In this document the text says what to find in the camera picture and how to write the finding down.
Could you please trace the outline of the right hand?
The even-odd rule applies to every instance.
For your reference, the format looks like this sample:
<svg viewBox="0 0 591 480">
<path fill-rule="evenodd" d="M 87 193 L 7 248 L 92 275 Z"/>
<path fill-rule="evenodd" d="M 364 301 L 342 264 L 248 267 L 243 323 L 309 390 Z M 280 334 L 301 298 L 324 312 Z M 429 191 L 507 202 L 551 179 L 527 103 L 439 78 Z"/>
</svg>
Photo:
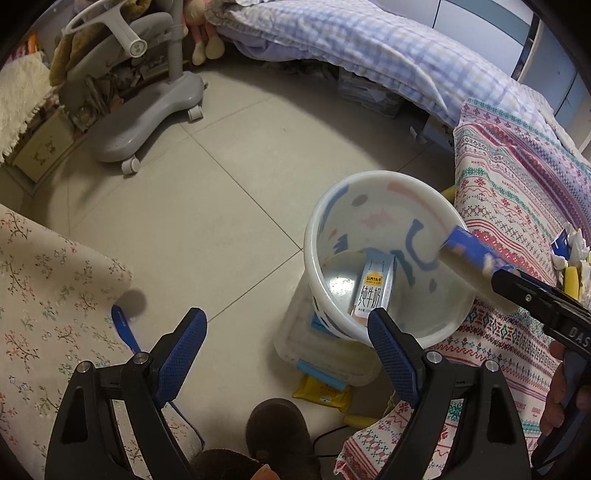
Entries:
<svg viewBox="0 0 591 480">
<path fill-rule="evenodd" d="M 553 340 L 550 343 L 549 352 L 554 359 L 559 361 L 559 365 L 552 377 L 544 412 L 540 420 L 540 429 L 543 435 L 549 435 L 554 428 L 560 427 L 565 418 L 561 402 L 564 400 L 567 390 L 564 373 L 566 349 L 561 343 Z"/>
</svg>

